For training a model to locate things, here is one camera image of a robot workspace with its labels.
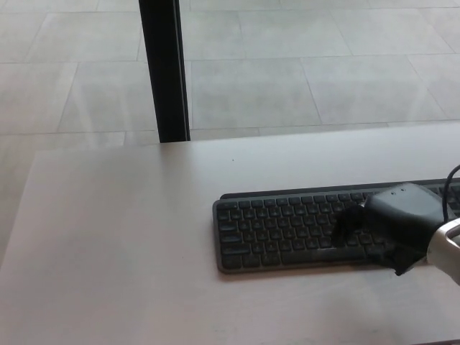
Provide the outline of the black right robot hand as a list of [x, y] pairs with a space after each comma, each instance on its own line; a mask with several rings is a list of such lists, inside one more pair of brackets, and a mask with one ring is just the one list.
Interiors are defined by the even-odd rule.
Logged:
[[347, 206], [336, 215], [331, 235], [335, 247], [363, 229], [389, 244], [372, 261], [400, 276], [424, 259], [435, 231], [454, 219], [441, 196], [413, 183], [405, 183], [370, 195], [360, 204]]

